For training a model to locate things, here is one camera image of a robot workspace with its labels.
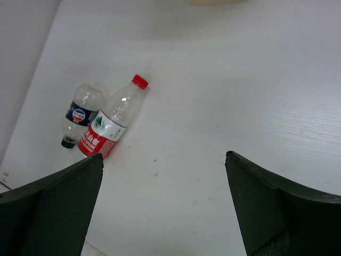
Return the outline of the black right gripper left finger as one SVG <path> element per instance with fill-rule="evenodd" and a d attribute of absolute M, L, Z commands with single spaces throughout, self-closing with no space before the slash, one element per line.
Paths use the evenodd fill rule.
<path fill-rule="evenodd" d="M 103 177 L 95 154 L 1 194 L 1 255 L 81 255 Z"/>

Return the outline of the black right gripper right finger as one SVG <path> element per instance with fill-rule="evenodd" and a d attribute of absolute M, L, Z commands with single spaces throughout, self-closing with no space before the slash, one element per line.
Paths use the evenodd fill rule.
<path fill-rule="evenodd" d="M 225 168 L 247 255 L 340 255 L 340 196 L 270 172 L 234 151 Z"/>

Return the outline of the red label water bottle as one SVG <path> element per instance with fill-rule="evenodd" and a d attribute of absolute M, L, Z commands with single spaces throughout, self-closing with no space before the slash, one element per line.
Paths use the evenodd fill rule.
<path fill-rule="evenodd" d="M 101 154 L 106 158 L 138 116 L 149 82 L 136 74 L 130 84 L 115 92 L 97 113 L 78 142 L 85 156 Z"/>

